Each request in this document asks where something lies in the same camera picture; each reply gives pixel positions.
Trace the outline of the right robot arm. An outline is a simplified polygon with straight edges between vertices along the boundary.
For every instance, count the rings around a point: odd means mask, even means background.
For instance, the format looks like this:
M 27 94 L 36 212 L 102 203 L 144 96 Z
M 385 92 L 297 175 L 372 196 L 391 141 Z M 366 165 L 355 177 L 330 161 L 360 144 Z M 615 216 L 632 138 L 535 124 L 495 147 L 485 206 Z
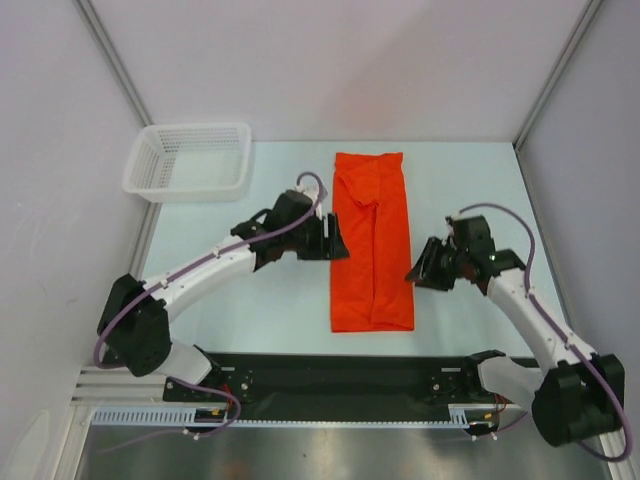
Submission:
M 459 212 L 447 217 L 448 235 L 430 237 L 407 274 L 417 287 L 450 291 L 459 280 L 478 288 L 511 322 L 536 367 L 524 367 L 498 350 L 465 358 L 463 393 L 473 401 L 498 394 L 528 412 L 551 446 L 583 443 L 616 431 L 628 457 L 633 441 L 624 413 L 625 370 L 613 355 L 600 355 L 557 320 L 537 296 L 531 258 L 498 249 L 488 221 Z

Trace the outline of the orange t shirt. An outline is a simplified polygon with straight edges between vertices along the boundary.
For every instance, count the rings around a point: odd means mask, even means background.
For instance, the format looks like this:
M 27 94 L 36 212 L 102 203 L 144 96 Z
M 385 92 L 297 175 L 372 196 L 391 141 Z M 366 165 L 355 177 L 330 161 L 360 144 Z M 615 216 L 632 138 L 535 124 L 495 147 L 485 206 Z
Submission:
M 401 152 L 335 158 L 332 206 L 346 260 L 330 268 L 330 323 L 334 333 L 415 328 L 412 267 Z

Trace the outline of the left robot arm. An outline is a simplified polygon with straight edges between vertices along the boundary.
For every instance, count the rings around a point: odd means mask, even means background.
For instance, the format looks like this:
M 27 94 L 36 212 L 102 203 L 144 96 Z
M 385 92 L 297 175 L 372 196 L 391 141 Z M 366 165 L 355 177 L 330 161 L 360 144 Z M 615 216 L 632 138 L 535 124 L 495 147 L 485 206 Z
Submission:
M 191 263 L 153 279 L 117 279 L 98 323 L 95 364 L 104 365 L 101 351 L 107 349 L 135 377 L 159 373 L 184 383 L 199 400 L 213 398 L 220 388 L 217 365 L 201 348 L 173 339 L 171 322 L 214 289 L 287 252 L 301 261 L 347 259 L 337 214 L 322 210 L 324 196 L 322 190 L 288 189 Z

